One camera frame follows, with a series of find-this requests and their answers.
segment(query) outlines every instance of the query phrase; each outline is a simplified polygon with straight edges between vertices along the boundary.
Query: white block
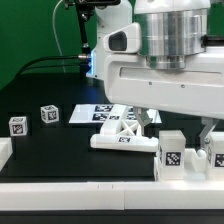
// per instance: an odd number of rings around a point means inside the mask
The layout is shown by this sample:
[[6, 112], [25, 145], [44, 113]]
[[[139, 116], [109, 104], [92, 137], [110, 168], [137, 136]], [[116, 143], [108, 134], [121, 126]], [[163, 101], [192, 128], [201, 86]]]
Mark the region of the white block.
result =
[[45, 123], [53, 123], [59, 121], [59, 111], [54, 105], [44, 106], [40, 108], [41, 119]]
[[0, 138], [0, 171], [12, 154], [12, 143], [10, 138]]
[[9, 120], [9, 129], [11, 136], [23, 136], [27, 134], [26, 117], [11, 117]]
[[181, 131], [159, 132], [158, 158], [162, 167], [183, 167], [186, 139]]
[[208, 169], [224, 170], [224, 132], [211, 132], [208, 139]]

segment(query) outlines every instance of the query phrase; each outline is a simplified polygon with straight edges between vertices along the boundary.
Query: white cube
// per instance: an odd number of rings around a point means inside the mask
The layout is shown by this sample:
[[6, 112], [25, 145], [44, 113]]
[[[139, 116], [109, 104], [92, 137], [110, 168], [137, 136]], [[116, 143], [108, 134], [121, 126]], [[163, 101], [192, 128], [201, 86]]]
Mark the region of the white cube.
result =
[[41, 111], [41, 119], [45, 123], [52, 123], [59, 121], [58, 108], [55, 107], [54, 105], [41, 107], [40, 111]]
[[183, 167], [186, 139], [181, 131], [159, 132], [159, 162], [162, 167]]
[[26, 117], [11, 117], [9, 129], [11, 136], [26, 135], [28, 131]]
[[211, 132], [207, 146], [207, 177], [224, 180], [224, 132]]

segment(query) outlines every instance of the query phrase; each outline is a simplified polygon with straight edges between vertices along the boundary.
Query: white plastic part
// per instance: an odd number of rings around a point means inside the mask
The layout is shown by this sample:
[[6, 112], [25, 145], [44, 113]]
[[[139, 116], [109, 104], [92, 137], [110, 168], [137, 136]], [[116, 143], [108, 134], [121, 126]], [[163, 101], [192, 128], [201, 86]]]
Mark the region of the white plastic part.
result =
[[132, 6], [128, 0], [121, 0], [117, 6], [97, 9], [97, 45], [91, 53], [91, 70], [87, 77], [104, 80], [104, 61], [110, 53], [103, 47], [103, 39], [107, 34], [126, 27], [132, 23]]
[[0, 171], [12, 154], [11, 138], [0, 138]]
[[[95, 134], [90, 139], [91, 147], [141, 152], [157, 151], [157, 138], [143, 137], [137, 120], [124, 119], [127, 117], [128, 109], [128, 106], [114, 105], [101, 127], [100, 134]], [[148, 114], [153, 123], [161, 122], [158, 112], [149, 110]]]
[[11, 117], [9, 121], [9, 129], [11, 136], [23, 136], [27, 134], [27, 118]]
[[91, 147], [100, 149], [115, 149], [124, 151], [156, 152], [158, 148], [157, 138], [147, 138], [143, 136], [110, 136], [93, 135]]
[[205, 173], [207, 155], [204, 150], [200, 149], [197, 152], [195, 149], [185, 149], [185, 165], [191, 164], [194, 172]]
[[[111, 35], [116, 33], [123, 32], [127, 37], [127, 49], [125, 51], [112, 51], [109, 47], [109, 38]], [[120, 53], [137, 53], [141, 48], [141, 28], [138, 23], [132, 23], [129, 26], [126, 26], [122, 29], [116, 30], [108, 35], [106, 35], [103, 39], [104, 49], [107, 52], [120, 52]]]
[[137, 0], [135, 14], [163, 13], [210, 8], [210, 0]]
[[128, 114], [128, 107], [115, 104], [109, 116], [100, 129], [102, 135], [116, 135], [121, 131], [121, 121]]

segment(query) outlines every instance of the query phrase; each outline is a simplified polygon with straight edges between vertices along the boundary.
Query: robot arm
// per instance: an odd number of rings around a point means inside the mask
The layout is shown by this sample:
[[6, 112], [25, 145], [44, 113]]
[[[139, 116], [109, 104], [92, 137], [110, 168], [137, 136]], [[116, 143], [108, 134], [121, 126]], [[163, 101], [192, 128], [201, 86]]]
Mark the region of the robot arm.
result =
[[[209, 0], [138, 0], [138, 53], [105, 60], [105, 90], [113, 103], [224, 119], [224, 47], [204, 47]], [[126, 32], [127, 27], [119, 32]], [[109, 39], [104, 38], [105, 49]]]

